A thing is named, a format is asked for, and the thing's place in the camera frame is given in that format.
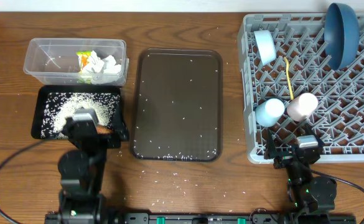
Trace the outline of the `pink cup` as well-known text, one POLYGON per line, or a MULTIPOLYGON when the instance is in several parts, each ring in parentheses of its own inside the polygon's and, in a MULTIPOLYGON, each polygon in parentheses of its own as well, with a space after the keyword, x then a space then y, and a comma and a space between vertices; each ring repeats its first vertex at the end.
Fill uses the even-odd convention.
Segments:
POLYGON ((312 93, 303 93, 293 99, 287 106, 287 114, 294 121, 303 121, 317 108, 319 101, 312 93))

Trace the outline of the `blue cup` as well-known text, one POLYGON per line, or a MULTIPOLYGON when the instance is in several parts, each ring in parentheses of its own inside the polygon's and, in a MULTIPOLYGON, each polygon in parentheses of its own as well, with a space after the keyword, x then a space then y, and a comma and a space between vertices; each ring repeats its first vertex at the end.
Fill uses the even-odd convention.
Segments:
POLYGON ((284 103, 277 98, 271 98, 255 109, 256 122, 267 128, 274 126, 284 111, 284 103))

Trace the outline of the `light blue bowl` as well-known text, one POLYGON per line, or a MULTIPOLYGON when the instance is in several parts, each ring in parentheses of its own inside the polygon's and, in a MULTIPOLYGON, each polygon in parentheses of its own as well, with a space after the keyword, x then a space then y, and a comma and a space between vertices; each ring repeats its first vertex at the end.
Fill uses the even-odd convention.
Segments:
POLYGON ((276 49, 273 37, 268 30, 254 31, 256 45, 263 65, 267 65, 276 59, 276 49))

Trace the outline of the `white rice pile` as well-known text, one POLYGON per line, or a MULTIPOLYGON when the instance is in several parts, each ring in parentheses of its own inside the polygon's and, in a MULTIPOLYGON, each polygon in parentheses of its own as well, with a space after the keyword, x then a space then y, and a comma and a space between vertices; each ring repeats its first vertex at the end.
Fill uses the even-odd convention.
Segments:
POLYGON ((116 93, 49 93, 43 103, 43 118, 38 137, 65 139, 61 130, 66 119, 79 109, 95 110, 98 124, 111 128, 111 119, 119 103, 120 96, 116 93))

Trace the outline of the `orange carrot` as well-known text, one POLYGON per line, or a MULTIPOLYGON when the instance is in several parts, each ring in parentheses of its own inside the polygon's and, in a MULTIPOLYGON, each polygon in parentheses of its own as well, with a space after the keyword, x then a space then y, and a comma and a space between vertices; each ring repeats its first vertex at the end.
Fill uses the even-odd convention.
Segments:
POLYGON ((98 134, 112 134, 113 133, 113 130, 112 129, 109 129, 105 126, 101 126, 101 125, 98 125, 96 127, 96 132, 98 134))

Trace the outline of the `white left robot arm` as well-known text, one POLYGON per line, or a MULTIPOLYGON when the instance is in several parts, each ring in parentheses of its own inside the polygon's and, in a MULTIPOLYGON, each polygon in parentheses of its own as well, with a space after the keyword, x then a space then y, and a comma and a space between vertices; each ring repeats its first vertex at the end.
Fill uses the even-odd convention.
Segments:
POLYGON ((45 215, 45 223, 121 223, 123 218, 105 206, 101 186, 107 150, 129 139, 120 110, 111 118, 110 129, 100 126, 95 110, 79 109, 67 117, 62 134, 76 146, 58 161, 62 189, 58 211, 45 215))

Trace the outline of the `yellow plastic spoon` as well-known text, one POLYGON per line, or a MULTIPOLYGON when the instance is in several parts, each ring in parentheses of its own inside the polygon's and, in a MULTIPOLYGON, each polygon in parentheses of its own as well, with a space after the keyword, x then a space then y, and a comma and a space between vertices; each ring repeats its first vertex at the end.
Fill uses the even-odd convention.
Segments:
POLYGON ((283 59, 284 59, 284 62, 286 64, 286 79, 287 79, 287 85, 288 85, 290 100, 292 101, 294 99, 294 94, 293 94, 293 90, 292 90, 291 79, 290 79, 290 76, 289 76, 290 64, 289 64, 289 61, 288 61, 287 57, 284 57, 283 59))

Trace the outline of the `white paper tissue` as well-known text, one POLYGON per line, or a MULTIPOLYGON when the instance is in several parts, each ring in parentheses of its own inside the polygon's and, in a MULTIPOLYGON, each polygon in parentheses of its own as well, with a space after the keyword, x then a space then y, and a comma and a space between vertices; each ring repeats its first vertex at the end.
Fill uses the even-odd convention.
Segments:
POLYGON ((97 53, 92 50, 88 61, 89 64, 83 69, 83 74, 87 77, 86 82, 82 82, 79 74, 78 81, 82 83, 103 85, 117 82, 123 76, 121 72, 122 65, 118 63, 112 55, 100 58, 97 53))

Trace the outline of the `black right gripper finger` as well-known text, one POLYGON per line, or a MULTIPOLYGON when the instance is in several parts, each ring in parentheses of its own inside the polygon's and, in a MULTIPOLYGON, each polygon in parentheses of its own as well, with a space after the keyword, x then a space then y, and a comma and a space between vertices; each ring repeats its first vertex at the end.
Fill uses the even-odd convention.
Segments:
POLYGON ((316 133, 312 130, 312 126, 309 125, 308 123, 306 123, 304 125, 304 135, 305 136, 313 136, 313 137, 317 137, 316 133))
POLYGON ((270 129, 266 130, 268 134, 268 140, 266 143, 266 152, 276 152, 276 145, 273 139, 272 131, 270 129))

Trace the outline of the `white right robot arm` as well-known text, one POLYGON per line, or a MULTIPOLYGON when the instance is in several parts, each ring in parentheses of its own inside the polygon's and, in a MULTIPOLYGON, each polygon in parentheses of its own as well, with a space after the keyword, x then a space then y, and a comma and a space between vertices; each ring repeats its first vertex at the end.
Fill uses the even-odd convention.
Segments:
POLYGON ((294 209, 282 212, 274 219, 276 223, 356 223, 354 216, 334 216, 337 183, 341 182, 364 193, 364 188, 350 181, 328 175, 310 168, 320 159, 324 142, 308 124, 304 135, 285 151, 277 149, 270 129, 266 130, 265 159, 273 160, 275 169, 286 169, 287 194, 294 209))

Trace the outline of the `dark blue plate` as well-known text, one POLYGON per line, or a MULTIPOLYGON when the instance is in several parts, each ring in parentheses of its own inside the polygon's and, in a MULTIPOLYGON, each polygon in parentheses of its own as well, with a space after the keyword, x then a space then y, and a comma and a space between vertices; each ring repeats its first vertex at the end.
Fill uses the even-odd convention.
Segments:
POLYGON ((332 3, 325 15, 324 40, 329 67, 339 70, 349 66, 356 57, 360 30, 355 11, 347 4, 332 3))

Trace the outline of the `yellow green snack wrapper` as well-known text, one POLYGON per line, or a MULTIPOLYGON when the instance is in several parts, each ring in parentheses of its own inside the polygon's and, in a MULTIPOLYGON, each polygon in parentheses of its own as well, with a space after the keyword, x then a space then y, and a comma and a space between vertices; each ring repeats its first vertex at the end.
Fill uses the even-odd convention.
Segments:
POLYGON ((89 64, 88 58, 91 55, 91 51, 79 51, 76 53, 76 55, 78 56, 78 64, 80 67, 80 79, 82 80, 82 82, 86 82, 87 77, 83 74, 83 69, 86 65, 89 64))

